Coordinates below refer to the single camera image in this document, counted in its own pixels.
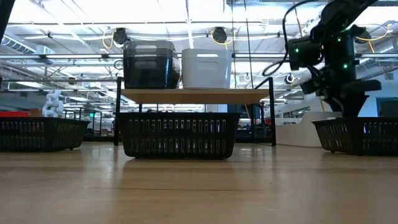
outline shelf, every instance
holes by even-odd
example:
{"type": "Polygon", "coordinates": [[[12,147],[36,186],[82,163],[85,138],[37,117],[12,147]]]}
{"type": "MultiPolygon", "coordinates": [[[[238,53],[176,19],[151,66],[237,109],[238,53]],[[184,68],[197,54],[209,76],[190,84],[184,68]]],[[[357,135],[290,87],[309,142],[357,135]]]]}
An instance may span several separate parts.
{"type": "Polygon", "coordinates": [[[269,96],[268,90],[122,90],[136,103],[253,104],[269,96]]]}

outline basket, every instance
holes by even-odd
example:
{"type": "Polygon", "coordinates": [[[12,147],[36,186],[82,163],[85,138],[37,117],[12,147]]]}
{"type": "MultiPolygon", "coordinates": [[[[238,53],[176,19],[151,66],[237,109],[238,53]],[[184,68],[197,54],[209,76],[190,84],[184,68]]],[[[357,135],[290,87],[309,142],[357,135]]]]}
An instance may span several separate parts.
{"type": "Polygon", "coordinates": [[[226,159],[240,114],[119,113],[124,152],[140,158],[226,159]]]}
{"type": "Polygon", "coordinates": [[[60,151],[80,147],[88,121],[0,118],[0,151],[60,151]]]}
{"type": "Polygon", "coordinates": [[[398,155],[398,118],[314,121],[322,148],[356,155],[398,155]]]}

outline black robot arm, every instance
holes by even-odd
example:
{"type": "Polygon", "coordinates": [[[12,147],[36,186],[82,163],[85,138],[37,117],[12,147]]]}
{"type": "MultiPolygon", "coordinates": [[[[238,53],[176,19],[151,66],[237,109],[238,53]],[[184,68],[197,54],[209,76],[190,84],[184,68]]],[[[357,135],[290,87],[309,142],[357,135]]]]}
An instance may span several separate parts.
{"type": "Polygon", "coordinates": [[[366,91],[380,90],[377,80],[356,79],[354,42],[365,29],[347,27],[375,0],[335,0],[322,10],[321,19],[308,37],[289,40],[289,62],[292,70],[308,68],[312,78],[301,84],[305,94],[323,96],[333,111],[344,117],[357,116],[368,97],[366,91]],[[322,60],[325,66],[314,65],[322,60]]]}

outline black metal shelf frame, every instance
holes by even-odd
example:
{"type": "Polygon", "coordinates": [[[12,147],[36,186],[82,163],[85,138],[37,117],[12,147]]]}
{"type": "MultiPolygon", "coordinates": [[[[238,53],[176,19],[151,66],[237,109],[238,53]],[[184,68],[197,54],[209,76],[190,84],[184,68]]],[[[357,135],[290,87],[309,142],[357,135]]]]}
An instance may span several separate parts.
{"type": "MultiPolygon", "coordinates": [[[[121,86],[123,77],[118,77],[117,80],[117,92],[116,92],[116,113],[114,122],[114,145],[119,145],[119,119],[118,114],[120,113],[120,101],[121,101],[121,86]]],[[[264,83],[269,83],[269,103],[271,111],[271,146],[276,146],[276,131],[275,131],[275,99],[274,99],[274,79],[272,77],[266,78],[259,86],[259,88],[264,83]]],[[[142,104],[139,105],[139,112],[142,112],[142,104]]],[[[251,117],[251,142],[257,142],[255,137],[256,127],[254,125],[254,105],[250,106],[250,117],[251,117]]],[[[261,122],[264,122],[264,112],[261,111],[261,122]]]]}

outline red object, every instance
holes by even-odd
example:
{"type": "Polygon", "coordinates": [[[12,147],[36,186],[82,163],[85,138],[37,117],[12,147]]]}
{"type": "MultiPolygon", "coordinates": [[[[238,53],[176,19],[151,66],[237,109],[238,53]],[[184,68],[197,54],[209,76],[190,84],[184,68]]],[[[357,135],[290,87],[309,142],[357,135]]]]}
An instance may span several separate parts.
{"type": "Polygon", "coordinates": [[[0,118],[5,117],[29,117],[29,112],[24,111],[0,111],[0,118]]]}
{"type": "Polygon", "coordinates": [[[266,118],[266,124],[267,124],[267,125],[271,125],[271,119],[266,118]]]}

